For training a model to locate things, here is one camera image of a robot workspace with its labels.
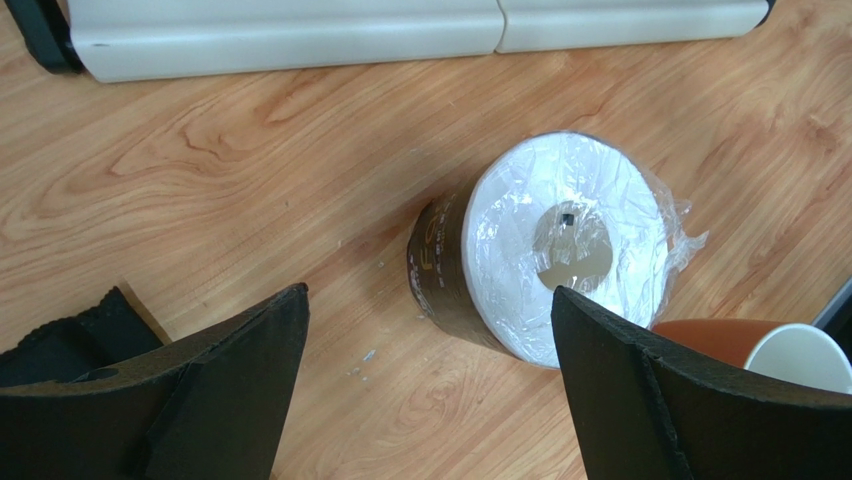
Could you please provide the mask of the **black-wrapped paper roll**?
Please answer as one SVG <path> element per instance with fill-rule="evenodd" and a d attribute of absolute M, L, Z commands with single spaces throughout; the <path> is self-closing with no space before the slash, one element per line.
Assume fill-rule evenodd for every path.
<path fill-rule="evenodd" d="M 608 142 L 541 134 L 421 211 L 406 251 L 409 287 L 443 332 L 555 369 L 554 290 L 652 326 L 706 244 L 684 230 L 689 208 Z"/>

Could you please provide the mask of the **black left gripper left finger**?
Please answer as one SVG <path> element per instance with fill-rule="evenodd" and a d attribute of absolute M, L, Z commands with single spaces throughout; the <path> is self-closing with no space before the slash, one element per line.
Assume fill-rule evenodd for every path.
<path fill-rule="evenodd" d="M 297 283 L 69 382 L 1 386 L 5 479 L 267 479 L 305 348 Z"/>

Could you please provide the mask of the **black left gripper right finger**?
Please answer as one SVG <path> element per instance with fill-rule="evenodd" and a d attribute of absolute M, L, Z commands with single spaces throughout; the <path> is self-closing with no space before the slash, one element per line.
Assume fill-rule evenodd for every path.
<path fill-rule="evenodd" d="M 556 289 L 553 336 L 591 479 L 847 479 L 851 398 L 725 364 Z"/>

